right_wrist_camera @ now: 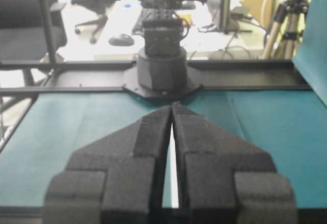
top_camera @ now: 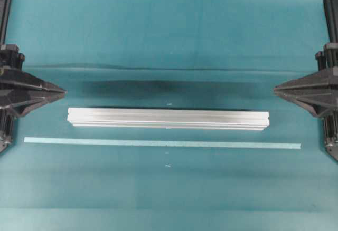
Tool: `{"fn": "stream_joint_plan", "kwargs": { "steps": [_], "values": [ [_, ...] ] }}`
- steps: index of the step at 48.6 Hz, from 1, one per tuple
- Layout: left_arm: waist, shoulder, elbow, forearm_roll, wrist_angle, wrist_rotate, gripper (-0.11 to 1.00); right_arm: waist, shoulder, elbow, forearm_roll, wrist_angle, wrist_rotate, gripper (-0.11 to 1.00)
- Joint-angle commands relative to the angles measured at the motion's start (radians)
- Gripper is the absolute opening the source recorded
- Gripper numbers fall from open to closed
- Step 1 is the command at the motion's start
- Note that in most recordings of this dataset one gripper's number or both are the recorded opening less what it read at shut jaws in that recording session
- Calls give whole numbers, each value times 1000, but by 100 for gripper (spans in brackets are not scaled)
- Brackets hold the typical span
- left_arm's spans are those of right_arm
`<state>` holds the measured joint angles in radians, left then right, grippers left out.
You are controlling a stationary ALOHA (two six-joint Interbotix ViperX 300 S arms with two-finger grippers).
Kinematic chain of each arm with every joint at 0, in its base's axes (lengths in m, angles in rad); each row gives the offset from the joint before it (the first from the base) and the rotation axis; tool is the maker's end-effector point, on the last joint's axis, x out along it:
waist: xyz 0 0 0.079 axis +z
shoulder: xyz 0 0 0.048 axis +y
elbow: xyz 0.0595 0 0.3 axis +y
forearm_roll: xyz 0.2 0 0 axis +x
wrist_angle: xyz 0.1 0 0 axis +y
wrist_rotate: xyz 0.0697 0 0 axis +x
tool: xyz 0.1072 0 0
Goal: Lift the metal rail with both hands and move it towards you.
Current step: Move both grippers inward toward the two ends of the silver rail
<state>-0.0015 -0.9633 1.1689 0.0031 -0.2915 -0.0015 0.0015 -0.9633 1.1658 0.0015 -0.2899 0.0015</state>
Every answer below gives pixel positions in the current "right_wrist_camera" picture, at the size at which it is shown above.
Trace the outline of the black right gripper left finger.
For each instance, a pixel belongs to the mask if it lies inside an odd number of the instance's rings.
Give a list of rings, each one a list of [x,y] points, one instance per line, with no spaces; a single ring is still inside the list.
[[[149,223],[162,206],[171,109],[75,150],[47,189],[44,223]]]

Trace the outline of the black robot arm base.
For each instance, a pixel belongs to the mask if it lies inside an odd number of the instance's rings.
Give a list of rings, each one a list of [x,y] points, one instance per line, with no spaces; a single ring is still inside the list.
[[[190,23],[176,10],[184,1],[138,0],[149,15],[142,19],[145,45],[137,54],[134,67],[124,71],[123,88],[141,97],[176,98],[201,87],[188,77],[187,52],[180,45],[190,30]]]

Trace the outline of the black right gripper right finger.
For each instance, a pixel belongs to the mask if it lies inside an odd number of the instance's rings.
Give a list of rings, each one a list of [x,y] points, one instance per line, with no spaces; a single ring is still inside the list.
[[[178,186],[190,223],[297,223],[295,196],[271,155],[176,102]]]

